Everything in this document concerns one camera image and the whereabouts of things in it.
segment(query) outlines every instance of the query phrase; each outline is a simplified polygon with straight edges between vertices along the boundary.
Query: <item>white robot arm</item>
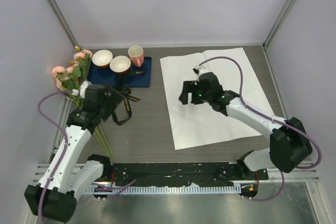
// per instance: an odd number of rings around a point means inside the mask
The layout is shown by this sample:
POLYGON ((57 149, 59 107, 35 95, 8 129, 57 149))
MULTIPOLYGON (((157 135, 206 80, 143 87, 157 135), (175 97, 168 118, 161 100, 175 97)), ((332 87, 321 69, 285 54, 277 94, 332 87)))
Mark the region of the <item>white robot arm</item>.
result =
POLYGON ((65 129, 60 148, 48 170, 36 186, 28 185, 25 198, 33 214, 38 214, 38 206, 43 201, 42 215, 60 222, 68 222, 75 212, 78 198, 89 185, 101 176, 108 176, 108 157, 93 155, 81 171, 72 176, 79 154, 90 140, 95 128, 114 112, 124 96, 106 85, 91 85, 84 82, 77 91, 83 98, 82 107, 73 110, 65 129))
POLYGON ((247 102, 243 103, 239 94, 231 90, 224 91, 214 73, 204 66, 196 66, 194 72, 197 74, 195 81, 183 82, 183 91, 179 97, 182 104, 188 103, 188 94, 191 93, 191 103, 206 102, 214 111, 242 121, 270 140, 270 148, 248 152, 237 163, 242 163, 253 172, 276 167, 289 173, 312 153, 308 139, 284 126, 289 124, 305 132, 300 120, 286 120, 247 102))

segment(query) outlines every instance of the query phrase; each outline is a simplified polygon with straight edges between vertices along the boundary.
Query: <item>pink rose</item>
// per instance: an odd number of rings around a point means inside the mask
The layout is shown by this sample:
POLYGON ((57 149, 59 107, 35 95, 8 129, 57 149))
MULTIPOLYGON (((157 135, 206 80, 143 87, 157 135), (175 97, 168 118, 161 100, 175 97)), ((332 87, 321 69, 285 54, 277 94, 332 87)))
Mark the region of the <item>pink rose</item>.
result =
POLYGON ((74 55, 74 60, 77 60, 78 58, 85 59, 85 54, 83 52, 78 52, 74 55))
POLYGON ((65 90, 65 88, 62 85, 62 82, 58 79, 56 79, 56 86, 60 89, 60 90, 65 90))
POLYGON ((66 70, 67 70, 68 73, 72 73, 72 71, 74 70, 74 67, 70 66, 66 70))
POLYGON ((85 55, 89 54, 90 55, 90 59, 92 59, 93 53, 90 50, 84 49, 84 50, 82 50, 82 53, 84 53, 85 55))
POLYGON ((61 66, 57 66, 57 67, 53 68, 52 71, 51 71, 54 78, 57 77, 58 73, 63 73, 63 72, 65 72, 65 68, 61 67, 61 66))

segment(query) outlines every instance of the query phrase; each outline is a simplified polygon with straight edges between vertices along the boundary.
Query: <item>white paper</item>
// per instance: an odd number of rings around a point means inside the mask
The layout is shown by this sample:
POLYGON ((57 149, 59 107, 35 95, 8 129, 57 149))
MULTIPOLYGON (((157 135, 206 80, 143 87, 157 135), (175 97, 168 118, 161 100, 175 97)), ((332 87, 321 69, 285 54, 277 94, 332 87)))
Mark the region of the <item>white paper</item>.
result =
MULTIPOLYGON (((183 81, 196 79, 193 68, 202 61, 216 56, 231 57, 240 64, 244 75, 244 100, 273 114, 243 48, 209 50, 202 54, 162 58, 160 61, 164 90, 176 150, 260 135, 246 124, 213 111, 207 103, 193 105, 190 104, 190 98, 188 105, 183 105, 179 101, 183 81)), ((240 75, 233 62, 217 59, 206 63, 205 66, 217 75, 223 90, 239 93, 240 75)))

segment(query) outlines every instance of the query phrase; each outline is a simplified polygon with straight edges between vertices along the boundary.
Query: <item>lanyard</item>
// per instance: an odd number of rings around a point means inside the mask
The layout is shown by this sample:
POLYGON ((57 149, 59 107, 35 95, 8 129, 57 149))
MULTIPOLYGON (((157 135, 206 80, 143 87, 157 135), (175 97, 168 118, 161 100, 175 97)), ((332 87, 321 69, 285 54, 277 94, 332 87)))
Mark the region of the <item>lanyard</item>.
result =
POLYGON ((127 122, 129 119, 131 119, 132 109, 131 109, 131 105, 130 105, 130 100, 133 101, 133 102, 139 102, 140 101, 139 98, 136 98, 136 97, 133 97, 133 96, 129 95, 131 93, 131 87, 126 80, 127 76, 135 76, 135 75, 138 75, 138 74, 143 74, 145 72, 146 71, 131 71, 127 74, 124 74, 124 75, 118 77, 118 84, 119 85, 116 86, 116 89, 125 96, 124 104, 125 104, 126 112, 128 114, 128 118, 119 121, 118 118, 117 118, 117 115, 113 111, 112 112, 112 119, 114 120, 114 122, 117 125, 122 125, 125 122, 127 122))

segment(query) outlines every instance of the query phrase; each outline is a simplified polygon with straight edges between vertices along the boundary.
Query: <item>blue mat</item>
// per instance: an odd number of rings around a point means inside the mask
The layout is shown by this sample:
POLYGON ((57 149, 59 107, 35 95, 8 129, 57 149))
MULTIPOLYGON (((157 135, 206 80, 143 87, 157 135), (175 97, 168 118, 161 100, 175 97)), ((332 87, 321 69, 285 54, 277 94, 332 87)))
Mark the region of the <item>blue mat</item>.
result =
MULTIPOLYGON (((138 74, 136 76, 127 76, 126 80, 131 88, 147 88, 151 85, 151 57, 145 57, 144 63, 141 67, 136 67, 134 65, 131 66, 131 71, 142 70, 146 70, 146 73, 138 74)), ((110 67, 98 68, 95 64, 91 63, 88 73, 88 81, 91 81, 92 84, 104 84, 107 82, 110 86, 115 87, 118 84, 118 75, 112 72, 110 67)))

